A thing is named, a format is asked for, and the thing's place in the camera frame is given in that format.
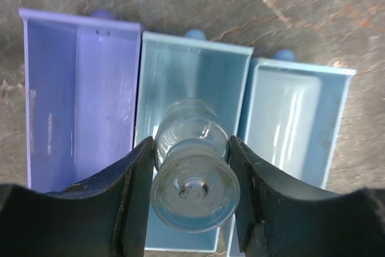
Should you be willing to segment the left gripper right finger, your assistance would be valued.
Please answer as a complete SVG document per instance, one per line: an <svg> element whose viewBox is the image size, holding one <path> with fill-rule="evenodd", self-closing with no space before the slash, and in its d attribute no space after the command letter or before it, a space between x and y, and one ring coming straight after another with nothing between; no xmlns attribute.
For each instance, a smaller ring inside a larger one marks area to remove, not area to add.
<svg viewBox="0 0 385 257"><path fill-rule="evenodd" d="M230 138L241 197L235 212L246 256L383 256L384 190L337 194L300 181Z"/></svg>

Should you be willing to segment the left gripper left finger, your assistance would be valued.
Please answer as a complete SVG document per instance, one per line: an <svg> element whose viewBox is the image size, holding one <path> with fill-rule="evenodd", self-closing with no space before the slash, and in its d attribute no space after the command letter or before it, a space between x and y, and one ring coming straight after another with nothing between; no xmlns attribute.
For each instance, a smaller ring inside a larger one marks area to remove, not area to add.
<svg viewBox="0 0 385 257"><path fill-rule="evenodd" d="M2 256L143 256L153 139L60 192L1 185Z"/></svg>

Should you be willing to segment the small glass beaker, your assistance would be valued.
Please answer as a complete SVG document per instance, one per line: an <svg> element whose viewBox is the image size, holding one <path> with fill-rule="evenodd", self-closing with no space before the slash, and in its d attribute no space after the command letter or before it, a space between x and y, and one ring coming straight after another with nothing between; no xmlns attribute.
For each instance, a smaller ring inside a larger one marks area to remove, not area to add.
<svg viewBox="0 0 385 257"><path fill-rule="evenodd" d="M155 214L169 227L201 233L235 212L240 185L228 164L229 136L204 101L184 98L169 105L155 135L151 188Z"/></svg>

